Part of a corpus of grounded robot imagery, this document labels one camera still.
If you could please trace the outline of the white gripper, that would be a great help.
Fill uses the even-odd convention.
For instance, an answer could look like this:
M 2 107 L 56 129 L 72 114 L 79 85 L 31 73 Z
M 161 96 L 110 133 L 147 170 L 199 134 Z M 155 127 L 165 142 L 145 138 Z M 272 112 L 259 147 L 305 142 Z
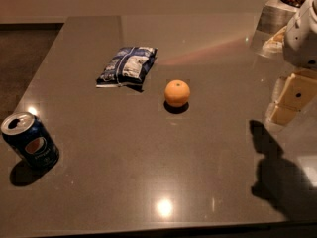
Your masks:
M 316 95 L 317 0 L 306 0 L 289 20 L 284 40 L 284 59 L 297 67 L 288 77 L 280 77 L 273 88 L 265 113 L 265 126 L 278 132 Z

